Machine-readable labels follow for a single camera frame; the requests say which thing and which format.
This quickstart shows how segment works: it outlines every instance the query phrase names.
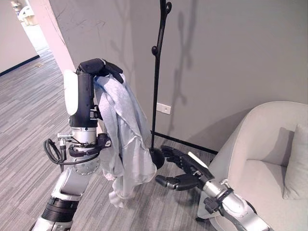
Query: gray striped carpet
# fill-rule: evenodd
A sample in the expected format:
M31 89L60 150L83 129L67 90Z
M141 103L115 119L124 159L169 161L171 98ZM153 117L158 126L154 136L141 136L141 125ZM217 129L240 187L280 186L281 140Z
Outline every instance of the gray striped carpet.
M26 231L41 215L60 168L42 143L69 132L63 79L48 49L41 58L0 77L0 230ZM155 146L192 151L205 162L213 155L156 137ZM182 170L166 163L157 172L175 176ZM213 231L196 222L198 189L170 191L154 180L139 186L125 208L109 203L111 182L96 172L74 216L73 231Z

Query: black baseboard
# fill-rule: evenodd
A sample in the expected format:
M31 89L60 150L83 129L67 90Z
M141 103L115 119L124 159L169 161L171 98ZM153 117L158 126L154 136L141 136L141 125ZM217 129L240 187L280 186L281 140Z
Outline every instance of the black baseboard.
M160 136L160 137L165 138L167 140L171 140L171 141L174 141L174 142L177 142L177 143L181 143L181 144L184 144L186 146L189 146L189 147L192 147L192 148L196 148L196 149L199 149L201 151L205 151L207 153L211 153L211 154L215 154L215 155L218 153L215 150L212 150L212 149L209 149L209 148L205 148L205 147L202 147L202 146L199 146L199 145L196 145L196 144L193 144L193 143L189 143L189 142L186 142L186 141L182 141L182 140L179 140L177 138L174 138L174 137L171 137L171 136L167 136L167 135L159 133L159 132L154 132L154 134L156 136Z
M39 55L36 55L36 56L34 56L34 57L30 58L30 59L27 59L26 61L23 61L22 63L17 64L16 66L11 67L10 69L7 69L7 70L5 70L5 71L2 71L2 72L0 73L0 76L3 76L3 75L5 75L6 73L9 73L10 71L13 71L13 70L15 70L15 69L21 67L22 65L25 65L25 64L27 64L27 63L29 63L29 62L31 62L31 61L37 59L37 58L39 58Z

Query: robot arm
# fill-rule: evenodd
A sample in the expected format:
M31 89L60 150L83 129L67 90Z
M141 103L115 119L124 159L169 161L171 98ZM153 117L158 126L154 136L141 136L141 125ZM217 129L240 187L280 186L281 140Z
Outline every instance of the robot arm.
M209 197L205 208L209 213L219 211L239 231L273 231L257 214L252 205L233 192L225 179L218 182L207 166L192 153L184 154L177 149L162 146L167 161L174 162L186 174L174 178L156 176L156 181L170 189L182 191L198 187Z
M60 150L50 139L44 142L45 151L53 163L60 165L61 175L51 193L43 214L31 228L32 231L69 231L79 201L91 175L100 165L100 151L111 146L107 134L96 136L97 119L102 119L94 104L95 76L112 74L123 83L122 70L102 59L92 59L79 65L77 71L66 71L64 76L65 104L71 127L70 134L58 134ZM66 160L66 142L71 142Z

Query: electrical outlet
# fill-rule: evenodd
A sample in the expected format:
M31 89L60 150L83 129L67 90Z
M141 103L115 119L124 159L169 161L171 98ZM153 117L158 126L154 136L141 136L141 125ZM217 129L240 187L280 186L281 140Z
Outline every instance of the electrical outlet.
M162 103L157 103L156 110L168 115L171 113L171 107Z

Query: black coat rack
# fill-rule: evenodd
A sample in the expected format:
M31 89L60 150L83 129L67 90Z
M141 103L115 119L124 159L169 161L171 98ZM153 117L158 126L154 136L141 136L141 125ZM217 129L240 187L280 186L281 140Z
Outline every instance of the black coat rack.
M153 117L152 117L152 142L150 148L150 154L153 163L157 169L161 168L165 162L165 158L159 149L154 148L154 136L155 136L155 123L156 123L156 106L157 106L157 93L158 93L158 79L159 79L159 65L160 65L160 53L163 45L164 30L166 26L166 18L172 8L171 2L166 0L160 0L160 25L158 32L157 45L152 47L152 54L155 56L155 75L154 75L154 100L153 100Z

